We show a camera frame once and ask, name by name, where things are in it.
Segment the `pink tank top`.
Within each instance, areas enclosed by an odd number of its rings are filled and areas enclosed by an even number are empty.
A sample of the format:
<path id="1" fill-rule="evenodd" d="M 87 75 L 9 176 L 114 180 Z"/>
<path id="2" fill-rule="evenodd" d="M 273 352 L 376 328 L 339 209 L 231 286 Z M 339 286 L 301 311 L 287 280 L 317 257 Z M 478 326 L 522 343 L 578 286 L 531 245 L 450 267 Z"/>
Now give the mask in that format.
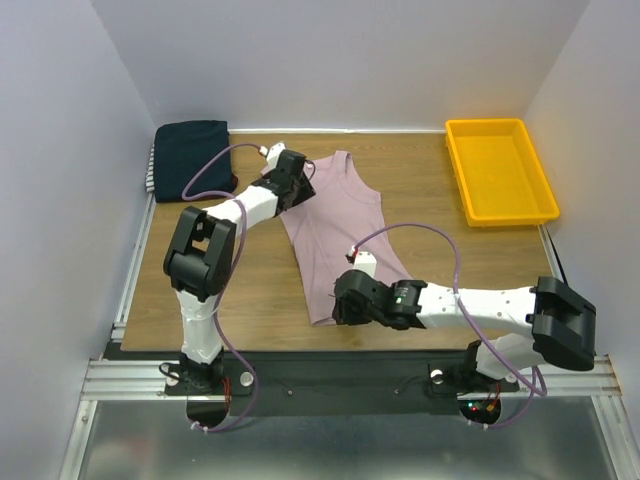
<path id="1" fill-rule="evenodd" d="M 352 155 L 337 151 L 314 162 L 315 195 L 279 215 L 293 246 L 310 324 L 333 325 L 334 283 L 350 264 L 349 249 L 383 228 L 381 194 L 357 173 Z"/>

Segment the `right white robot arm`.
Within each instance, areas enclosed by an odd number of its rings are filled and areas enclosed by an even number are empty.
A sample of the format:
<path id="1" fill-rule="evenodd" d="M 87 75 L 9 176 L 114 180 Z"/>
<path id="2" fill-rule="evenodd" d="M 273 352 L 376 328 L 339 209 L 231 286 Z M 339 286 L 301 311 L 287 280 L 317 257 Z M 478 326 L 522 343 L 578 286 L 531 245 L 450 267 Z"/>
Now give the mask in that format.
<path id="1" fill-rule="evenodd" d="M 456 290 L 421 280 L 386 285 L 351 269 L 336 280 L 333 297 L 339 325 L 471 327 L 477 339 L 462 362 L 430 372 L 438 388 L 456 393 L 492 391 L 508 375 L 543 364 L 578 372 L 595 364 L 596 308 L 554 277 L 517 289 Z"/>

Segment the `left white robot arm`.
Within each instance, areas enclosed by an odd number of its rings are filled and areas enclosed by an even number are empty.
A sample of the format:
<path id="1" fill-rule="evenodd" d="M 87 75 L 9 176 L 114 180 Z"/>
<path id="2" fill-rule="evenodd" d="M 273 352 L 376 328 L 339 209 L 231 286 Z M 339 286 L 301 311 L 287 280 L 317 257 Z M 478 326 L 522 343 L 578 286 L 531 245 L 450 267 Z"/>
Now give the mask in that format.
<path id="1" fill-rule="evenodd" d="M 249 229 L 315 195 L 305 155 L 278 143 L 262 147 L 266 171 L 242 193 L 214 192 L 225 201 L 185 208 L 163 261 L 180 307 L 183 344 L 176 364 L 159 367 L 168 395 L 205 396 L 230 390 L 218 310 Z"/>

